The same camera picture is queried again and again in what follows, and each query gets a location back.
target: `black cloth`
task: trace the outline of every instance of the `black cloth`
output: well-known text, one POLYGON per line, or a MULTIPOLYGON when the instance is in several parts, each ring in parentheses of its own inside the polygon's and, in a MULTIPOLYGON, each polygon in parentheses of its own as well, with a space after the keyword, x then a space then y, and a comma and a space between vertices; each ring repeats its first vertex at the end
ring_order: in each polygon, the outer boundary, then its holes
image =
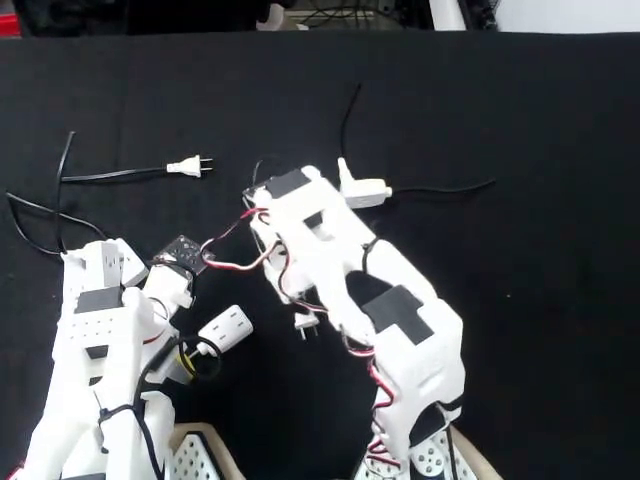
MULTIPOLYGON (((337 179, 339 126, 356 177, 459 186, 466 201, 393 198, 363 211, 464 320, 459 428, 505 478, 596 479, 631 466, 638 378, 640 37, 211 34, 0 42, 1 186, 51 202, 67 174, 213 156, 203 180, 67 186, 66 209, 148 258, 203 241, 259 177, 305 164, 337 179)), ((42 412, 61 268, 29 249, 3 206, 0 470, 42 412)), ((30 222, 54 245, 52 227, 30 222)), ((71 246, 91 234, 65 229, 71 246)), ((216 249, 246 261, 246 228, 216 249)), ((218 381, 170 387, 178 421, 208 421, 248 478, 346 477, 369 439, 374 386, 323 322, 307 342, 262 273, 207 272, 177 323, 192 333, 237 303, 254 334, 218 381)))

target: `white power socket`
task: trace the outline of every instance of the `white power socket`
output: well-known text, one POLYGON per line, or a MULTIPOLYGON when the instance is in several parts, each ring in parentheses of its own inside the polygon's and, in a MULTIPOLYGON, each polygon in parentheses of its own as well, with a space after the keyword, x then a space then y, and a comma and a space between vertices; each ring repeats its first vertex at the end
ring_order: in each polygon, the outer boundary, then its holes
MULTIPOLYGON (((203 338, 211 340, 224 353, 251 335, 253 325, 238 305, 232 305, 216 318, 207 323, 198 332, 203 338)), ((206 343, 198 344, 202 355, 216 356, 216 352, 206 343)))

